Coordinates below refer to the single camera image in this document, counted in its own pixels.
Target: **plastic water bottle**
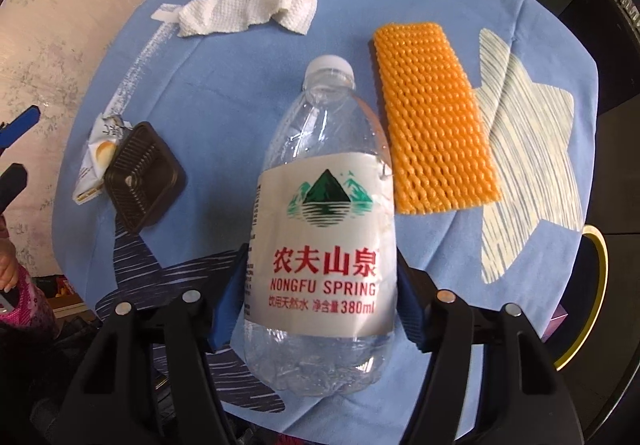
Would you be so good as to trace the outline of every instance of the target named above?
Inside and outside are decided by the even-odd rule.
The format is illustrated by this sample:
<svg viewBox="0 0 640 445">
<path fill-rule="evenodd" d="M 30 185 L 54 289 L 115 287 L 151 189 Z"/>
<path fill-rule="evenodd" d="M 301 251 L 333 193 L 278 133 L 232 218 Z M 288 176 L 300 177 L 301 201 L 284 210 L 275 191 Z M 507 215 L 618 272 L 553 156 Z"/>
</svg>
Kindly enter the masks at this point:
<svg viewBox="0 0 640 445">
<path fill-rule="evenodd" d="M 353 70 L 313 60 L 268 149 L 244 305 L 252 373 L 300 396 L 354 393 L 389 359 L 396 234 L 388 144 Z"/>
</svg>

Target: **star pattern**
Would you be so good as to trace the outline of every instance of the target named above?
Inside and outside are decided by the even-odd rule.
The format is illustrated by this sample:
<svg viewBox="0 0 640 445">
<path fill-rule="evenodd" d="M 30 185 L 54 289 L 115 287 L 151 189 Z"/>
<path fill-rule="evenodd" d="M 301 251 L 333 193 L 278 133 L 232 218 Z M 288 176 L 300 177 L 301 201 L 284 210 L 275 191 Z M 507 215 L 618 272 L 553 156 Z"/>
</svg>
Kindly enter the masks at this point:
<svg viewBox="0 0 640 445">
<path fill-rule="evenodd" d="M 502 200 L 482 213 L 482 280 L 491 283 L 540 220 L 581 231 L 584 217 L 567 153 L 574 97 L 532 82 L 510 47 L 487 29 L 480 33 L 480 72 L 482 86 L 474 91 L 502 191 Z"/>
</svg>

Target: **blue table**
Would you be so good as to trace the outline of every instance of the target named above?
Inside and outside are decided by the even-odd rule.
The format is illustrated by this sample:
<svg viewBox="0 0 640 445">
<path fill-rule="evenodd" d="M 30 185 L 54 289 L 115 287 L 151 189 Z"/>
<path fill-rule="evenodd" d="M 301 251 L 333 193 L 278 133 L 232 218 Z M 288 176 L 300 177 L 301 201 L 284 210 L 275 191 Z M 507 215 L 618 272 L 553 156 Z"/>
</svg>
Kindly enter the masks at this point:
<svg viewBox="0 0 640 445">
<path fill-rule="evenodd" d="M 54 250 L 90 307 L 108 313 L 121 295 L 157 305 L 225 266 L 248 240 L 263 155 L 300 91 L 306 64 L 323 53 L 344 57 L 358 93 L 379 111 L 373 31 L 389 22 L 434 21 L 477 88 L 504 199 L 461 212 L 397 216 L 399 248 L 410 265 L 469 304 L 520 304 L 542 333 L 580 239 L 597 96 L 593 60 L 551 13 L 535 0 L 318 0 L 306 36 L 270 22 L 191 38 L 151 18 L 164 3 L 188 1 L 146 0 L 137 9 L 98 68 L 68 141 Z M 134 124 L 150 121 L 188 175 L 184 193 L 140 237 L 116 226 L 105 195 L 82 206 L 72 201 L 89 130 L 110 102 Z M 323 443 L 399 440 L 429 361 L 399 324 L 379 383 L 319 400 L 274 393 L 253 379 L 241 362 L 241 320 L 233 334 L 232 322 L 216 328 L 231 337 L 230 347 L 210 358 L 229 412 Z M 162 369 L 162 349 L 157 353 Z M 481 362 L 476 348 L 460 434 L 473 425 Z M 225 381 L 229 371 L 232 382 Z"/>
</svg>

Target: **brown plastic tray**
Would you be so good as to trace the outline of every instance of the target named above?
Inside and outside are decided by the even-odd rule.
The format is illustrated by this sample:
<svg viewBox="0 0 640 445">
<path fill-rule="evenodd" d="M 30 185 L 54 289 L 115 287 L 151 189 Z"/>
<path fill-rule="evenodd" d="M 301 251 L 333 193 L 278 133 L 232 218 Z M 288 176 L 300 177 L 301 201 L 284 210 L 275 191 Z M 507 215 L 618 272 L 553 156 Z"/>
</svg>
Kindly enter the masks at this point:
<svg viewBox="0 0 640 445">
<path fill-rule="evenodd" d="M 104 173 L 104 187 L 132 234 L 157 223 L 185 182 L 182 166 L 148 122 L 133 128 Z"/>
</svg>

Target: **food wrapper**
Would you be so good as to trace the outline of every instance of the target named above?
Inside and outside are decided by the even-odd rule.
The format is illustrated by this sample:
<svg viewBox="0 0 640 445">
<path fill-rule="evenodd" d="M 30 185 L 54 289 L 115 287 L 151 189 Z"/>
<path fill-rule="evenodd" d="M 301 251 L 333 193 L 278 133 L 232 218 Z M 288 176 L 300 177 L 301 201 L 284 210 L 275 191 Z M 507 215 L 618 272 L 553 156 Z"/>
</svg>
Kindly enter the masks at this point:
<svg viewBox="0 0 640 445">
<path fill-rule="evenodd" d="M 109 167 L 120 142 L 127 136 L 131 124 L 118 115 L 98 115 L 89 135 L 88 148 L 84 153 L 74 189 L 74 201 L 82 205 L 102 193 L 104 173 Z"/>
</svg>

